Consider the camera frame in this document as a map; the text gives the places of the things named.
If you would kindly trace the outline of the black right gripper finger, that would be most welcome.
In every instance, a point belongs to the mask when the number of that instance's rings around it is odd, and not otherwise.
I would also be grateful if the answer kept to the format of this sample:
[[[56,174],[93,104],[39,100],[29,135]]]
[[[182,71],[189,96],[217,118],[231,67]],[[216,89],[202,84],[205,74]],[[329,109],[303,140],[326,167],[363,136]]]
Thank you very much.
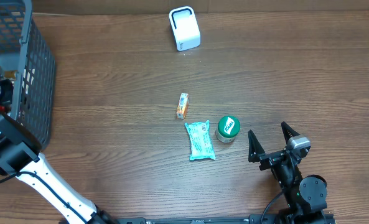
[[[263,156],[265,156],[265,151],[252,130],[248,131],[248,141],[248,162],[259,162],[263,158]]]
[[[283,131],[283,135],[284,135],[284,138],[285,138],[285,142],[288,143],[289,139],[294,137],[294,136],[298,136],[299,133],[296,132],[295,130],[293,130],[290,125],[288,125],[285,121],[283,121],[281,123],[281,128],[282,128],[282,131]]]

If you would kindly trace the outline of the green lid jar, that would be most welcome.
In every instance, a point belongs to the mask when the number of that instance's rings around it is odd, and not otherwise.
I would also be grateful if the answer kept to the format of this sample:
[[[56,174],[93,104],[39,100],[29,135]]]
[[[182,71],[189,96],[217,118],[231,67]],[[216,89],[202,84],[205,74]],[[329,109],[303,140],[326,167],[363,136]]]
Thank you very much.
[[[219,141],[229,143],[235,140],[240,128],[240,122],[235,116],[224,116],[218,122],[215,135]]]

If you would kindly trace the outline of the teal snack packet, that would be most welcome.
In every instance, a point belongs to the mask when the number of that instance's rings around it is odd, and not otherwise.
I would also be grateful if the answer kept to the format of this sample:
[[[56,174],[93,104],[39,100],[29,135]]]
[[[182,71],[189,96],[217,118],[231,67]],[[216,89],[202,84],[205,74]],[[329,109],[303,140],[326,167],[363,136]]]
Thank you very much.
[[[185,128],[190,139],[191,161],[211,159],[215,160],[215,150],[210,137],[210,121],[185,123]]]

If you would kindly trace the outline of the orange small box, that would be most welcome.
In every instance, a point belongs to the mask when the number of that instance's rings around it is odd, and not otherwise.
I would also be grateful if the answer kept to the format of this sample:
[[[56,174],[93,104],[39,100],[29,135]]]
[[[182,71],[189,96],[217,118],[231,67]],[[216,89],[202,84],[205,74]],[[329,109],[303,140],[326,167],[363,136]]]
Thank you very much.
[[[185,119],[187,114],[187,110],[189,107],[189,94],[188,93],[181,93],[179,103],[176,109],[176,116],[179,119]]]

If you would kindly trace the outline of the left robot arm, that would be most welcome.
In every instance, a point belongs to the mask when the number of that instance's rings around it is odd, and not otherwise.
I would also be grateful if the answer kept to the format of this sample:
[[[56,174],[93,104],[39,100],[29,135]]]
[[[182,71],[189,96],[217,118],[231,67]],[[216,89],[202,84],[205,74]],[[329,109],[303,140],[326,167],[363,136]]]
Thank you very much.
[[[12,93],[9,79],[1,78],[0,100]],[[92,201],[76,192],[49,164],[38,140],[0,110],[0,183],[17,178],[36,190],[68,223],[116,223]]]

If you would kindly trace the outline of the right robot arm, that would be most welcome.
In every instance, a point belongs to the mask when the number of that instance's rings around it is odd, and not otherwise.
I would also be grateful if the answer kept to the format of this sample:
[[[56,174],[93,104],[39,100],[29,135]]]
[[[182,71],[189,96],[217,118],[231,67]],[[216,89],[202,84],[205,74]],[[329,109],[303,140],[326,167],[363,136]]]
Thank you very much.
[[[327,182],[319,175],[303,177],[298,165],[311,149],[310,140],[293,130],[286,122],[281,123],[286,145],[282,150],[266,153],[256,135],[248,131],[248,161],[259,162],[259,169],[270,170],[281,189],[260,215],[260,223],[330,223],[333,216],[324,214],[327,208]],[[288,208],[272,218],[267,212],[281,196]]]

